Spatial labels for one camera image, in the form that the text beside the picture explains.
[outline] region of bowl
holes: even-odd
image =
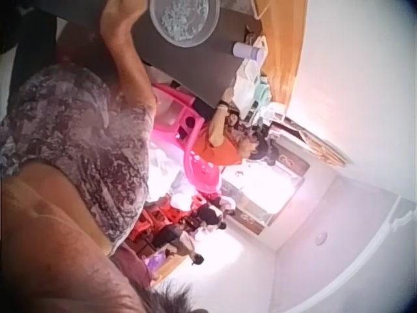
[[[208,10],[204,19],[205,14],[197,12],[197,4],[205,1]],[[181,3],[189,3],[189,13],[184,9],[173,9],[175,5]],[[220,0],[150,0],[149,13],[156,30],[165,40],[181,48],[191,48],[202,44],[215,30],[220,16]],[[169,27],[183,30],[184,28],[180,26],[184,23],[188,24],[185,32],[169,30]]]

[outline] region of purple object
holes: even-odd
[[[165,251],[159,251],[150,258],[145,259],[145,264],[151,272],[158,270],[167,259]]]

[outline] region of pink plastic chair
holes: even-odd
[[[197,190],[208,194],[216,192],[222,183],[219,167],[205,162],[192,151],[204,124],[204,119],[192,109],[195,98],[162,84],[154,84],[153,88],[156,89],[156,94],[165,93],[172,100],[181,104],[182,109],[173,124],[158,125],[155,123],[152,136],[172,143],[184,151],[184,172]],[[180,129],[186,133],[183,139],[179,134]]]

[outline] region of hand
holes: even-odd
[[[112,44],[128,38],[133,24],[147,9],[147,0],[108,0],[100,20],[104,42]]]
[[[233,87],[228,87],[225,91],[224,94],[222,96],[222,100],[224,102],[230,103],[233,100],[233,96],[235,95],[235,91],[233,89]]]

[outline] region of gray floral shirt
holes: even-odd
[[[13,98],[0,126],[0,175],[38,160],[78,189],[113,251],[133,228],[148,194],[152,116],[146,107],[110,114],[110,92],[92,72],[55,65]]]

